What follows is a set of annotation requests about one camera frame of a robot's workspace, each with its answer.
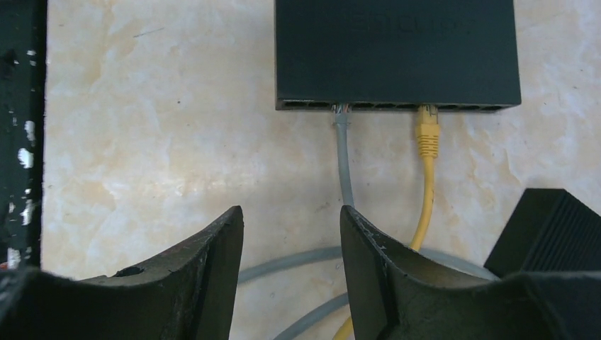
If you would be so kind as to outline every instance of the marble floor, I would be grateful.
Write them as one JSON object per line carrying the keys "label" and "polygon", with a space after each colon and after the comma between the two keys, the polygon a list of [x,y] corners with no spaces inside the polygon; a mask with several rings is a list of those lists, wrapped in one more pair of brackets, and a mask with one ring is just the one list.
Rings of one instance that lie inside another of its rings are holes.
{"label": "marble floor", "polygon": [[[524,188],[601,212],[601,1],[515,2],[523,104],[441,117],[425,246],[485,261]],[[273,0],[50,1],[43,267],[113,275],[245,214],[242,267],[339,244],[327,113],[274,110]],[[402,241],[422,175],[408,114],[351,116],[356,206]],[[265,340],[345,291],[342,261],[241,287],[231,339]],[[330,339],[340,310],[299,339]]]}

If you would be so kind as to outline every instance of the yellow ethernet cable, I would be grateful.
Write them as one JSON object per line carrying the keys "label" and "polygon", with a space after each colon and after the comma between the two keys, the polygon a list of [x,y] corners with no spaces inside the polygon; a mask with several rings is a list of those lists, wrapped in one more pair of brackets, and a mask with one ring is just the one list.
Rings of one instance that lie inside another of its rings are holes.
{"label": "yellow ethernet cable", "polygon": [[[419,251],[426,237],[434,205],[434,159],[438,157],[438,108],[434,105],[422,105],[417,111],[417,151],[424,163],[424,203],[417,229],[409,247]],[[347,340],[353,332],[353,321],[349,317],[334,335],[334,340]]]}

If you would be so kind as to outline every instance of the black plastic housing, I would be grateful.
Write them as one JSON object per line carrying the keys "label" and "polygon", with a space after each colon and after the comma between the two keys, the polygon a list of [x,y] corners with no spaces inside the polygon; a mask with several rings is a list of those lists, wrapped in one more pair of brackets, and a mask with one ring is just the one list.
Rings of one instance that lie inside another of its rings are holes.
{"label": "black plastic housing", "polygon": [[276,109],[521,103],[512,0],[276,0]]}
{"label": "black plastic housing", "polygon": [[242,208],[199,229],[110,278],[72,281],[33,266],[0,270],[0,339],[228,340]]}
{"label": "black plastic housing", "polygon": [[354,208],[340,213],[356,340],[599,339],[596,272],[477,278],[425,258]]}
{"label": "black plastic housing", "polygon": [[601,217],[563,189],[526,189],[484,267],[601,271]]}

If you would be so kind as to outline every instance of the chipped paint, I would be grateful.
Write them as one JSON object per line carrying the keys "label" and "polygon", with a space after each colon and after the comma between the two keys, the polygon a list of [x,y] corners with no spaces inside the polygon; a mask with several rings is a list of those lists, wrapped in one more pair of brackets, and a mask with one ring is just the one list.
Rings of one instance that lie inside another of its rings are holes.
{"label": "chipped paint", "polygon": [[20,148],[18,152],[19,162],[25,169],[31,169],[33,166],[33,154],[25,148]]}
{"label": "chipped paint", "polygon": [[27,139],[31,142],[31,146],[35,146],[35,123],[31,120],[26,121],[25,132],[27,132]]}
{"label": "chipped paint", "polygon": [[23,209],[23,212],[19,214],[23,217],[22,225],[29,225],[29,223],[31,223],[31,215],[33,214],[34,208],[35,207],[33,206],[32,200],[27,200],[25,202],[25,209]]}
{"label": "chipped paint", "polygon": [[7,257],[9,269],[16,269],[18,267],[19,262],[21,262],[21,254],[19,254],[18,250],[9,248]]}

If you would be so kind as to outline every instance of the black plastic part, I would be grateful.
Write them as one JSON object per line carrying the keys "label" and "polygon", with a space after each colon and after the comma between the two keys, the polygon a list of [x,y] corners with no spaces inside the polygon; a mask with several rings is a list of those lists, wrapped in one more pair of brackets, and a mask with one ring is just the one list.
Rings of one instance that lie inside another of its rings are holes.
{"label": "black plastic part", "polygon": [[275,45],[279,110],[522,100],[513,0],[275,0]]}
{"label": "black plastic part", "polygon": [[0,261],[9,247],[31,266],[40,265],[46,10],[0,0]]}
{"label": "black plastic part", "polygon": [[518,271],[601,271],[601,217],[563,189],[526,189],[484,266]]}
{"label": "black plastic part", "polygon": [[439,265],[340,215],[357,340],[598,339],[601,274],[516,273],[490,282]]}
{"label": "black plastic part", "polygon": [[233,207],[111,278],[0,271],[0,339],[227,340],[243,228],[242,209]]}

